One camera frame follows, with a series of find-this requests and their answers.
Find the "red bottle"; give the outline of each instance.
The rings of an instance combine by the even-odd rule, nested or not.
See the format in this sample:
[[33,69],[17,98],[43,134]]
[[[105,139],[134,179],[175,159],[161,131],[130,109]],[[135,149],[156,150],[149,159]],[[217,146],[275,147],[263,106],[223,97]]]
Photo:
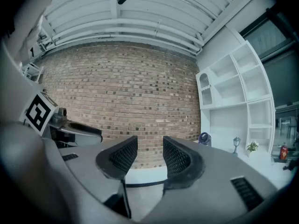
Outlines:
[[283,145],[280,149],[280,159],[286,160],[287,156],[288,156],[288,148],[286,147],[286,145]]

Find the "white ceiling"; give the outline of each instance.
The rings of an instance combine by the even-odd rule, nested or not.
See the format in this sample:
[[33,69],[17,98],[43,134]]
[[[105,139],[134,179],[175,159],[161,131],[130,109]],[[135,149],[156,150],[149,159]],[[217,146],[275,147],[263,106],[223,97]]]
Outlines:
[[[39,40],[44,48],[40,53],[58,45],[75,45],[79,39],[81,42],[137,41],[195,56],[225,25],[222,23],[227,16],[235,15],[244,5],[243,0],[127,0],[123,5],[116,0],[53,0],[44,12]],[[103,20],[106,25],[88,25]],[[151,24],[137,25],[136,20]],[[73,29],[82,24],[87,27]],[[162,25],[175,31],[163,29]]]

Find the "brick wall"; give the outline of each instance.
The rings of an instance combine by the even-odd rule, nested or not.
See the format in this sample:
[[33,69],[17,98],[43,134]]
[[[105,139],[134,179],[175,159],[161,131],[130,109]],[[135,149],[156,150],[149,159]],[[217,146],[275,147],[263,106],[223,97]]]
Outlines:
[[196,140],[200,132],[196,61],[129,42],[71,47],[35,62],[47,93],[68,118],[99,128],[104,140],[138,135],[135,168],[164,165],[164,135]]

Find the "white wall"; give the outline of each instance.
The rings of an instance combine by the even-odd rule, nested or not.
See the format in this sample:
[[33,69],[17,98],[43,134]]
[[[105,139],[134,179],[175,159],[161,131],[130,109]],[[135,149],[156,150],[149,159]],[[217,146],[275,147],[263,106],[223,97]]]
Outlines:
[[203,47],[197,56],[199,70],[203,70],[238,47],[244,41],[239,32],[274,4],[275,0],[251,0]]

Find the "white bookcase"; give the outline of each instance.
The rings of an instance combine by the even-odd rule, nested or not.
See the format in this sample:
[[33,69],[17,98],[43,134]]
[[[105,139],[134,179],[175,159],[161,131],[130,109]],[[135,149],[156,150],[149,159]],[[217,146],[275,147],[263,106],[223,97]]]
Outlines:
[[275,110],[270,83],[256,52],[246,41],[196,75],[201,109],[201,132],[212,146],[233,148],[257,141],[260,153],[271,153]]

